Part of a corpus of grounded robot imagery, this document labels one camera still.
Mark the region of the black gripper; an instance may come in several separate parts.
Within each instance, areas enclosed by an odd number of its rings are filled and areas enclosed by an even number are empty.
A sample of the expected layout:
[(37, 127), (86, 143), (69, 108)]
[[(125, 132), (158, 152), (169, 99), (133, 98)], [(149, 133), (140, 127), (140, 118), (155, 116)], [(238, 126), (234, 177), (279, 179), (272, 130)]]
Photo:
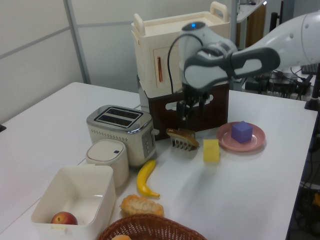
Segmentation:
[(186, 83), (182, 84), (182, 92), (183, 100), (176, 102), (176, 114), (180, 120), (186, 119), (186, 108), (191, 110), (198, 106), (199, 111), (203, 112), (205, 104), (213, 99), (208, 91), (193, 88)]

